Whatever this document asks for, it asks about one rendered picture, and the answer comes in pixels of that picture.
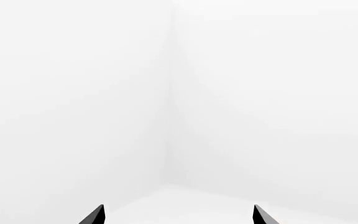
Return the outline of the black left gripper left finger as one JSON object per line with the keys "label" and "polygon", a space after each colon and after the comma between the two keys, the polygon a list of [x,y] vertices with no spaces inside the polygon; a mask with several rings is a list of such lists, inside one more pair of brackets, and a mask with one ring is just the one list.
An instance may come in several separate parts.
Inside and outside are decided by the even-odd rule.
{"label": "black left gripper left finger", "polygon": [[105,211],[104,205],[100,205],[93,210],[88,216],[86,216],[79,224],[104,224]]}

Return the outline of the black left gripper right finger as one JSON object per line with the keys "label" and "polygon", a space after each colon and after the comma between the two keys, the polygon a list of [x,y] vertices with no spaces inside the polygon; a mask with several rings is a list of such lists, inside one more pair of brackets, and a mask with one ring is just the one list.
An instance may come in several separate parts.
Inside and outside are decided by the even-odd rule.
{"label": "black left gripper right finger", "polygon": [[279,222],[277,222],[259,205],[254,205],[252,219],[254,224],[279,224]]}

